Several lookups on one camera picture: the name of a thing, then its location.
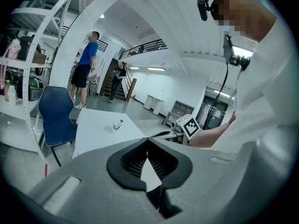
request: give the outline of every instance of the black shorts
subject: black shorts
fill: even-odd
[[[87,77],[90,72],[90,65],[79,65],[73,74],[71,84],[74,84],[78,88],[85,88]]]

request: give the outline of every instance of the blue t-shirt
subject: blue t-shirt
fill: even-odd
[[[79,65],[90,65],[90,57],[95,56],[97,54],[98,50],[98,43],[96,41],[88,43],[88,45],[85,47],[81,59],[78,63]]]

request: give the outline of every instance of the shelf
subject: shelf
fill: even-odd
[[[31,112],[38,103],[38,99],[34,101],[29,101],[29,112]],[[17,98],[17,104],[15,106],[11,106],[9,102],[5,101],[5,97],[0,95],[0,112],[10,115],[12,117],[26,120],[25,111],[23,107],[23,100]]]
[[[50,14],[50,12],[50,10],[42,8],[16,8],[11,13],[8,29],[36,32],[45,16]],[[44,34],[58,36],[59,26],[57,25],[55,19],[60,21],[60,18],[53,17],[45,29]]]
[[[35,118],[31,118],[31,125],[34,127]],[[6,145],[37,152],[37,146],[30,138],[27,124],[24,120],[17,119],[5,114],[0,114],[0,142]],[[43,124],[38,122],[37,142],[43,133]]]
[[[15,68],[18,68],[18,69],[24,69],[26,68],[26,61],[23,61],[23,60],[18,60],[18,59],[7,59],[7,58],[4,58],[4,61],[8,61],[7,63],[7,66],[10,66],[10,67],[15,67]],[[32,63],[31,68],[52,68],[52,65],[48,65],[48,64],[37,64],[37,63]]]

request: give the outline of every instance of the white sneaker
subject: white sneaker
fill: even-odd
[[[74,108],[77,109],[77,110],[85,109],[85,108],[86,108],[86,104],[83,105],[83,104],[80,102],[80,104],[79,104],[79,105],[76,105]]]

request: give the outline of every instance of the metal rack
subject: metal rack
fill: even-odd
[[[38,152],[40,157],[45,160],[42,149],[39,146],[40,138],[43,133],[42,122],[37,114],[36,118],[30,116],[30,112],[37,106],[38,100],[28,100],[29,76],[31,68],[49,68],[51,65],[39,65],[32,63],[35,50],[40,38],[45,35],[56,36],[59,45],[63,21],[68,10],[71,0],[59,0],[51,9],[41,8],[17,8],[12,12],[12,26],[8,29],[20,31],[36,32],[30,45],[28,55],[25,61],[8,60],[8,66],[23,70],[23,99],[17,99],[16,106],[10,106],[3,96],[0,96],[0,142],[25,149]],[[57,25],[55,14],[65,4],[64,12]]]

